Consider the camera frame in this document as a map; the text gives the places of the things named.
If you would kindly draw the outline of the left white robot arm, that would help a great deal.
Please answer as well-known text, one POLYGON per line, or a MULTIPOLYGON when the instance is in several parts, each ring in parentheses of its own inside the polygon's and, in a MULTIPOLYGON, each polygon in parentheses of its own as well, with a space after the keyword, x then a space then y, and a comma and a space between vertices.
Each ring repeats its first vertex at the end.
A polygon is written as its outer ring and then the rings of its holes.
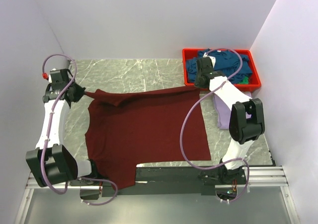
POLYGON ((71 104, 78 102, 84 95, 85 88, 75 81, 59 96, 71 81, 69 69, 51 70, 45 74, 49 84, 43 96, 45 118, 39 141, 34 150, 26 153, 26 162, 40 187, 47 184, 42 175, 41 156, 45 142, 48 142, 44 153, 44 171, 49 182, 54 184, 73 181, 79 177, 87 185, 94 185, 99 180, 99 172, 93 160, 77 161, 63 145, 66 118, 71 104))

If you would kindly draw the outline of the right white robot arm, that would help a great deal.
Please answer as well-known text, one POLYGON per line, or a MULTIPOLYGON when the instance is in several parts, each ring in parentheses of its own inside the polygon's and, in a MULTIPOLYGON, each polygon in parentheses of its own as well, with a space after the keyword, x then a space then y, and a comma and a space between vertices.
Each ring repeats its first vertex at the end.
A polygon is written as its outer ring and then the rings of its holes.
POLYGON ((215 70, 212 58, 199 58, 196 67, 194 85, 214 91, 231 112, 229 133, 232 139, 220 161, 225 164, 218 168, 220 182, 229 184, 240 177, 243 166, 241 159, 245 158, 250 146, 265 131, 263 104, 260 99, 252 99, 242 93, 228 81, 223 72, 215 70))

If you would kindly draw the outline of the dark red t-shirt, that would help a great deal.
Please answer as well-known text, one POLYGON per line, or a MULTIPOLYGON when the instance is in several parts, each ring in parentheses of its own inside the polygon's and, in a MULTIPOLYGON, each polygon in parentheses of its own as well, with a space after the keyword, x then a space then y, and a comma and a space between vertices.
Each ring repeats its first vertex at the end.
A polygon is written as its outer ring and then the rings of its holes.
POLYGON ((85 134, 88 158, 119 189, 135 184, 142 163, 210 160, 193 86, 140 92, 88 92, 92 99, 85 134))

